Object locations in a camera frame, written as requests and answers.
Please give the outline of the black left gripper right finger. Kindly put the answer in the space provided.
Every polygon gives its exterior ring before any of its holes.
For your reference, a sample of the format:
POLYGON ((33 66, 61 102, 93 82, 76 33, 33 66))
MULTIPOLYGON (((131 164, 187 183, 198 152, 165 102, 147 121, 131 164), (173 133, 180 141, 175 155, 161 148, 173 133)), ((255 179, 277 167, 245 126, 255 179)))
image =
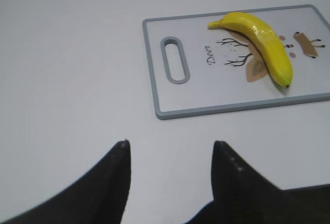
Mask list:
POLYGON ((213 145, 211 187, 188 223, 329 223, 329 185, 280 189, 225 141, 213 145))

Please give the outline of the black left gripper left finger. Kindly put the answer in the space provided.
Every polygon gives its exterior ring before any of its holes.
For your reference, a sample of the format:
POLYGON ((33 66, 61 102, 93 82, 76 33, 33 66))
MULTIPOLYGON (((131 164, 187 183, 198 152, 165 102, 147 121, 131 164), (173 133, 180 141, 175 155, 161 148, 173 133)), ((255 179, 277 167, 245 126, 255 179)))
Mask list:
POLYGON ((5 222, 121 223, 130 184, 130 143, 123 140, 72 185, 5 222))

